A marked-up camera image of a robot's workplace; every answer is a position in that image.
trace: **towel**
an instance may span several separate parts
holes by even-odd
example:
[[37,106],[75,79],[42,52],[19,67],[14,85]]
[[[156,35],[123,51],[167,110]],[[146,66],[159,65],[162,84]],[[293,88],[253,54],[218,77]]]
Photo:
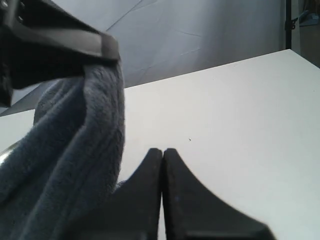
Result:
[[124,148],[121,67],[58,80],[0,166],[0,239],[57,240],[114,191]]

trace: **white tabletop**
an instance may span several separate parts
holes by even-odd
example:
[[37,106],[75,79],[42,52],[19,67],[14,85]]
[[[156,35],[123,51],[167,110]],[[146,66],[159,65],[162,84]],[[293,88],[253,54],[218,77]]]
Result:
[[[125,100],[120,180],[149,148],[176,148],[206,187],[278,240],[319,239],[320,69],[286,50],[127,88]],[[0,151],[33,113],[0,118]]]

